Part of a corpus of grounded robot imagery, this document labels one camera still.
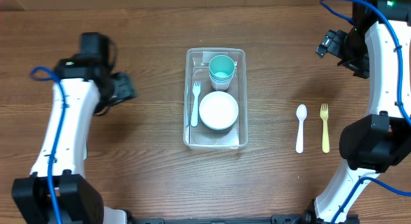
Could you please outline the yellow fork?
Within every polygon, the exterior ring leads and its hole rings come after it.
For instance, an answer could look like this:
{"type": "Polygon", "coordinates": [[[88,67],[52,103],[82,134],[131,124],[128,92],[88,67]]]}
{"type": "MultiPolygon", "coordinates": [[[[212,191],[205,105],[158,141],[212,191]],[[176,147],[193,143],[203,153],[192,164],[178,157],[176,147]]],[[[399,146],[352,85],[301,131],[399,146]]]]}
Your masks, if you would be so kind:
{"type": "Polygon", "coordinates": [[[324,153],[329,153],[330,145],[329,145],[329,134],[328,134],[328,104],[323,103],[321,104],[320,108],[320,118],[322,120],[322,151],[324,153]]]}

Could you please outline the blue cup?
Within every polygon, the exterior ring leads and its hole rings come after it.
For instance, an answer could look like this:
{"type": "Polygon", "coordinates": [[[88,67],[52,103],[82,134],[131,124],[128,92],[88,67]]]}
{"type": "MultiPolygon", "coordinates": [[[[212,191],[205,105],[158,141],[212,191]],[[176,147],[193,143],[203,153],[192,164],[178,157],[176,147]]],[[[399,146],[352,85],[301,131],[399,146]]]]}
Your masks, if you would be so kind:
{"type": "Polygon", "coordinates": [[[230,83],[233,78],[234,78],[234,76],[232,75],[232,76],[230,76],[230,77],[226,77],[226,78],[223,78],[223,79],[221,80],[221,79],[215,78],[212,74],[210,75],[211,81],[212,81],[212,82],[215,82],[215,83],[218,83],[218,84],[230,83]]]}

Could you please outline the white spoon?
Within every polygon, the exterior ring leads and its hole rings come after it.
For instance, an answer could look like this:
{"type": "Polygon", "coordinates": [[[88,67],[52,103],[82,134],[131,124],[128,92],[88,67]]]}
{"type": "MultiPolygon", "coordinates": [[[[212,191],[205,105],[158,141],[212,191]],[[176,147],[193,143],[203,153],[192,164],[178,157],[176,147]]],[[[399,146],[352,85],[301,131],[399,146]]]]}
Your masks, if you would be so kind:
{"type": "Polygon", "coordinates": [[[306,105],[300,104],[296,110],[296,117],[299,121],[299,127],[297,131],[297,138],[295,144],[295,150],[297,153],[302,153],[304,149],[304,120],[306,119],[308,113],[306,105]]]}

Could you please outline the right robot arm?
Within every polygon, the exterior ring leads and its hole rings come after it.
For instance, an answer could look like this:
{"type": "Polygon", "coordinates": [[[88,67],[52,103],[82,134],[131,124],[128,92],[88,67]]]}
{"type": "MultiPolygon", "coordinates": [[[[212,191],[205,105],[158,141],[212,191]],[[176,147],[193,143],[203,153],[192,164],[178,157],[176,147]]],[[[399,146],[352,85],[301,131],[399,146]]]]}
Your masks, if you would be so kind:
{"type": "Polygon", "coordinates": [[[365,116],[343,129],[341,163],[303,223],[358,223],[349,213],[356,199],[410,153],[410,0],[348,1],[351,30],[328,31],[316,52],[368,79],[369,103],[365,116]]]}

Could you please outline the green cup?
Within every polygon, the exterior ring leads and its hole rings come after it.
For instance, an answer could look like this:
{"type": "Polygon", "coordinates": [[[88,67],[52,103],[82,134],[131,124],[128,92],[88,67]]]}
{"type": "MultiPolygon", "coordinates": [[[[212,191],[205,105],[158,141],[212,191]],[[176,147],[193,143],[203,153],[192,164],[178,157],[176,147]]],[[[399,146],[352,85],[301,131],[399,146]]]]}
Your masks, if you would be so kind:
{"type": "Polygon", "coordinates": [[[226,55],[214,56],[209,62],[211,76],[216,80],[227,80],[235,71],[235,63],[226,55]]]}

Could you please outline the pink cup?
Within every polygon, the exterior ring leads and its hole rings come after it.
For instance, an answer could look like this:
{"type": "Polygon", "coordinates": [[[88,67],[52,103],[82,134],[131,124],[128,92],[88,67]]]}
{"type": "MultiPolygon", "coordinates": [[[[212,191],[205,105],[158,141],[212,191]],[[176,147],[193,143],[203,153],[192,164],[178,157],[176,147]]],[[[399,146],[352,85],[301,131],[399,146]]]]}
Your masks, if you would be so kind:
{"type": "Polygon", "coordinates": [[[211,85],[213,89],[216,91],[225,91],[229,88],[230,82],[226,82],[226,83],[211,82],[211,85]]]}

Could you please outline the pale blue fork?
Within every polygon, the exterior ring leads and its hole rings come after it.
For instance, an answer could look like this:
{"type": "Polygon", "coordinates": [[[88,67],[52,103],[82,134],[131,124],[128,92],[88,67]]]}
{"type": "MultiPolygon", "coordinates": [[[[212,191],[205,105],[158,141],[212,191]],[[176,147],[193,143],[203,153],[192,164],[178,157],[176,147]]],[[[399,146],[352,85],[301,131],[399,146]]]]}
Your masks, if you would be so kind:
{"type": "Polygon", "coordinates": [[[198,125],[198,97],[201,93],[201,82],[196,81],[193,85],[192,93],[194,95],[193,108],[191,112],[191,126],[196,127],[198,125]]]}
{"type": "Polygon", "coordinates": [[[83,160],[87,159],[87,143],[85,143],[84,149],[83,149],[83,160]]]}

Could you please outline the light blue bowl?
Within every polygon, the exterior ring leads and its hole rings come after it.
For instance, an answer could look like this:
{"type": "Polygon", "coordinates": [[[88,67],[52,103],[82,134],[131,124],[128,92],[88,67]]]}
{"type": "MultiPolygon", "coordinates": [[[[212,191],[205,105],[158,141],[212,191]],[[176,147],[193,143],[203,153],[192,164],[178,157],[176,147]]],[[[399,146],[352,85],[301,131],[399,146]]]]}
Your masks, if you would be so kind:
{"type": "Polygon", "coordinates": [[[213,124],[206,123],[205,125],[212,130],[226,130],[232,126],[232,124],[220,124],[220,123],[213,123],[213,124]]]}

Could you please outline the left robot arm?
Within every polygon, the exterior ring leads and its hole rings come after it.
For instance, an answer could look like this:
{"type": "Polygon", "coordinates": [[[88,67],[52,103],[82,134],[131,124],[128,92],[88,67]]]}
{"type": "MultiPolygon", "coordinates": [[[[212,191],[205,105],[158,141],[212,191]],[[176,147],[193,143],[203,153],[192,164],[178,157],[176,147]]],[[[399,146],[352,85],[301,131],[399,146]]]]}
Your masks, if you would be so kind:
{"type": "Polygon", "coordinates": [[[130,212],[106,207],[85,179],[87,137],[93,116],[136,97],[126,73],[97,59],[62,59],[54,69],[35,67],[53,82],[53,106],[39,156],[12,198],[26,223],[133,223],[130,212]]]}

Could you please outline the white bowl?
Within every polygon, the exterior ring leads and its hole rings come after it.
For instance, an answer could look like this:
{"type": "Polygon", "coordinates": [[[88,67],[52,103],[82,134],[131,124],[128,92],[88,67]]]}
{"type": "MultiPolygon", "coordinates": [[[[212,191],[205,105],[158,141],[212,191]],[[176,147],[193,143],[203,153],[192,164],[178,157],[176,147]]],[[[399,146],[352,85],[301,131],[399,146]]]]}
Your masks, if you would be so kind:
{"type": "Polygon", "coordinates": [[[215,91],[202,99],[199,114],[203,124],[234,124],[238,118],[239,106],[230,94],[215,91]]]}

